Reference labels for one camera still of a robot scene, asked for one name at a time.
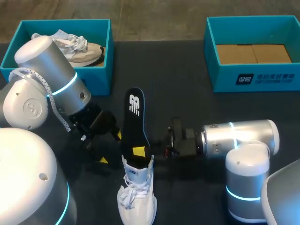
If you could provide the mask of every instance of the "sneaker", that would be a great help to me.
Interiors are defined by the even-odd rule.
[[[31,39],[41,35],[34,33]],[[100,45],[89,43],[83,36],[67,34],[58,30],[49,36],[65,55],[73,67],[85,67],[97,61],[104,53],[104,48]]]
[[[128,165],[122,156],[127,187],[121,186],[117,200],[124,225],[153,224],[157,210],[157,200],[153,194],[153,160],[151,156],[148,168],[137,169]]]

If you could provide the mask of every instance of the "cardboard box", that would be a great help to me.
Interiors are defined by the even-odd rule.
[[[300,90],[295,16],[208,17],[203,48],[214,92]]]
[[[109,95],[113,71],[113,34],[110,20],[24,20],[21,21],[0,66],[6,81],[9,73],[18,67],[16,51],[30,41],[33,33],[52,35],[58,29],[68,34],[84,36],[88,42],[105,47],[105,58],[93,67],[76,67],[75,71],[92,95]]]
[[[284,45],[252,45],[257,63],[291,63]]]
[[[221,64],[257,63],[251,45],[217,45]]]
[[[217,45],[221,64],[291,63],[284,45]]]

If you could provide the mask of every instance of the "cable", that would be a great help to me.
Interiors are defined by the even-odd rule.
[[[13,71],[10,72],[9,74],[9,77],[8,77],[8,81],[10,82],[11,79],[14,77],[14,76],[20,76],[21,78],[23,78],[23,76],[25,76],[24,74],[20,74],[20,72],[25,72],[25,73],[29,73],[31,75],[34,75],[37,79],[39,79],[39,81],[42,83],[42,85],[45,87],[48,95],[49,95],[49,99],[50,99],[50,103],[51,103],[51,107],[52,107],[52,110],[55,114],[55,116],[59,119],[59,121],[65,126],[66,130],[68,132],[71,131],[71,128],[69,126],[69,124],[65,121],[65,119],[60,115],[60,113],[58,112],[57,108],[56,108],[56,104],[55,104],[55,101],[54,101],[54,97],[53,97],[53,94],[52,94],[52,91],[47,83],[47,81],[40,75],[38,74],[37,72],[33,71],[32,69],[28,69],[28,68],[24,68],[24,67],[20,67],[20,68],[17,68]]]

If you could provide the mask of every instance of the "black insole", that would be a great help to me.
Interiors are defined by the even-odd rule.
[[[139,88],[130,88],[124,99],[124,123],[121,148],[127,163],[134,167],[148,166],[150,161],[150,145],[144,131],[145,98]],[[135,156],[134,147],[145,146],[145,157]]]

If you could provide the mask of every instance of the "shoelace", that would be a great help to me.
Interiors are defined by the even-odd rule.
[[[71,45],[66,45],[66,47],[74,47],[74,49],[71,51],[74,52],[75,50],[84,51],[87,49],[88,41],[84,39],[83,36],[76,36],[74,34],[69,34],[68,39],[73,43]]]
[[[135,198],[145,198],[149,192],[149,184],[147,184],[148,180],[146,180],[143,184],[135,184],[131,180],[128,179],[127,174],[124,176],[125,183],[127,188],[123,190],[123,193],[119,196],[119,202],[125,209],[132,208],[132,202]]]

